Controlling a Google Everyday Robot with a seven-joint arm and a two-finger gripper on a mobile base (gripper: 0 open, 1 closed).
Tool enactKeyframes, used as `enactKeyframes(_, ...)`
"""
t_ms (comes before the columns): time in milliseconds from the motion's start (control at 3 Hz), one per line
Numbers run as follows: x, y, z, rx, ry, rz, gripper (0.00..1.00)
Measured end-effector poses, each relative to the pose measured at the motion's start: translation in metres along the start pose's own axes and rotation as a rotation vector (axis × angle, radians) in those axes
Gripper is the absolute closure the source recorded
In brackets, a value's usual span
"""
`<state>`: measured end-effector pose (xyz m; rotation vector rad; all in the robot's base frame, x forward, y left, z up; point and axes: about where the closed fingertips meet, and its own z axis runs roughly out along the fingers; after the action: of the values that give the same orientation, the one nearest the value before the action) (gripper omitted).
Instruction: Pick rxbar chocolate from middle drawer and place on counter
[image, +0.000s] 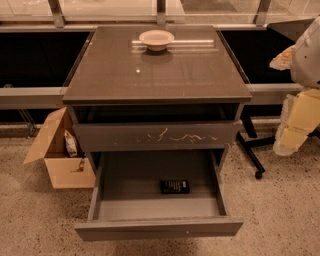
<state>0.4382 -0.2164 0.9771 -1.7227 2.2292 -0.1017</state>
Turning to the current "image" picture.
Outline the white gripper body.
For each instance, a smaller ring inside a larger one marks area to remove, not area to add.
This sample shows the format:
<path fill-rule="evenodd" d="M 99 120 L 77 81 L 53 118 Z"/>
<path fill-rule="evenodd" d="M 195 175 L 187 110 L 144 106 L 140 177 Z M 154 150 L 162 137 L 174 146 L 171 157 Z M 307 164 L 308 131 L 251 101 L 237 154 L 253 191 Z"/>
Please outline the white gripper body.
<path fill-rule="evenodd" d="M 320 17 L 296 41 L 290 73 L 294 82 L 320 88 Z"/>

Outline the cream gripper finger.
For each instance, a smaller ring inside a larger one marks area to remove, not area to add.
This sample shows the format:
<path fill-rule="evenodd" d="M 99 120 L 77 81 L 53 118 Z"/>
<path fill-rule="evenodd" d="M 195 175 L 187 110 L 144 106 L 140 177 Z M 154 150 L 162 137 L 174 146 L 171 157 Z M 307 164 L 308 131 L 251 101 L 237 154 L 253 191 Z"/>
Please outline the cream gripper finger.
<path fill-rule="evenodd" d="M 320 125 L 320 90 L 287 95 L 282 106 L 273 151 L 279 156 L 297 152 L 308 135 Z"/>
<path fill-rule="evenodd" d="M 295 46 L 292 45 L 273 58 L 269 64 L 269 67 L 275 70 L 283 71 L 288 70 L 292 64 L 292 56 L 295 50 Z"/>

